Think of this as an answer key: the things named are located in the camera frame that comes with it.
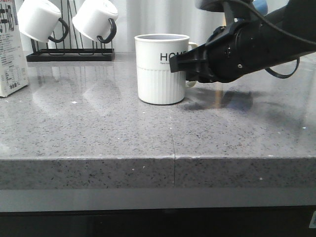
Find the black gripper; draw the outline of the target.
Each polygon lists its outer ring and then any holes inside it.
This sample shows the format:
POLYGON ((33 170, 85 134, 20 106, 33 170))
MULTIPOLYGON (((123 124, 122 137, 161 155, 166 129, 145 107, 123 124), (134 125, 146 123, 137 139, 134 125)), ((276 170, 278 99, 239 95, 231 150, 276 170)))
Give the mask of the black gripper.
POLYGON ((186 72, 186 81, 232 82, 282 61, 284 36, 260 20, 243 24, 234 35, 170 58, 172 73, 186 72))

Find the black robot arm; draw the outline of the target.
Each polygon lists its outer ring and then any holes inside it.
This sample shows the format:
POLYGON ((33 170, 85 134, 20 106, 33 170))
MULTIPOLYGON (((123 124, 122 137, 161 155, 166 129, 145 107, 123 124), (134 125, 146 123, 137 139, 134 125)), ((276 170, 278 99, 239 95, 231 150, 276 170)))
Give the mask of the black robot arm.
POLYGON ((188 81, 230 83, 259 70, 285 79, 273 66, 299 62, 316 50, 313 0, 290 0, 267 15, 250 0, 198 0, 196 7, 223 12, 226 25, 218 27, 205 44, 171 57, 171 72, 185 72, 188 81))

